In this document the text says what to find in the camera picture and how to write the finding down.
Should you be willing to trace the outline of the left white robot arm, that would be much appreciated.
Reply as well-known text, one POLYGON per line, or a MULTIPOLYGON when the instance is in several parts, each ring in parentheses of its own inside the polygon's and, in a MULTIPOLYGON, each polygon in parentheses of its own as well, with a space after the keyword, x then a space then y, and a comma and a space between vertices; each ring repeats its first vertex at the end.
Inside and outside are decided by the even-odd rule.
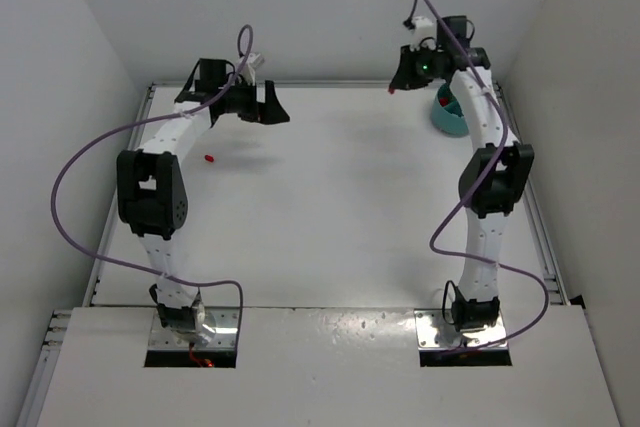
POLYGON ((259 53, 242 56, 233 69, 222 59, 199 60, 174 100, 172 119, 116 160, 118 214, 158 273, 150 295, 160 323, 190 344, 207 341, 209 328, 199 288, 178 281, 186 271, 179 231, 188 215, 181 164, 225 114, 262 125, 289 121, 272 81, 264 84, 265 97, 258 97, 256 72, 263 62, 259 53))

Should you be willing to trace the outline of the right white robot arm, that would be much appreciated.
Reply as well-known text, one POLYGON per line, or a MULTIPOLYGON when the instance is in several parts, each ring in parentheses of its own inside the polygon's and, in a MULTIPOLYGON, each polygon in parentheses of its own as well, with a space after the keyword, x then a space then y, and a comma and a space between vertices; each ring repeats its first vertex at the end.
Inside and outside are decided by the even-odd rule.
POLYGON ((461 278, 449 308, 457 331, 480 330, 496 323, 499 310, 498 258, 508 217, 520 201, 534 160, 531 145, 510 130, 492 87, 486 51, 471 44, 464 16, 434 22, 413 16, 403 23, 412 41, 402 46, 389 89, 411 91, 444 81, 458 103, 473 155, 463 170, 458 192, 467 218, 461 278))

